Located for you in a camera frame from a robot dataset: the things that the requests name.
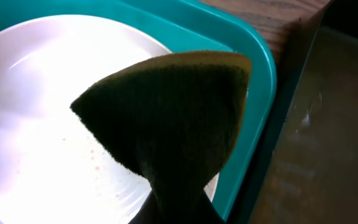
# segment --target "wooden table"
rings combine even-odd
[[[265,38],[276,63],[290,32],[330,0],[202,0],[210,6],[237,16]]]

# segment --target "white plate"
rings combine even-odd
[[[0,223],[127,223],[138,212],[149,183],[115,162],[69,105],[106,75],[168,53],[139,30],[92,16],[0,32]],[[206,187],[210,199],[217,182]]]

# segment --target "turquoise plastic tray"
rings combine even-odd
[[[276,87],[272,54],[250,25],[194,0],[5,0],[0,31],[43,16],[85,14],[123,22],[148,33],[173,52],[225,50],[252,60],[244,122],[233,155],[221,171],[213,200],[225,220],[254,153]]]

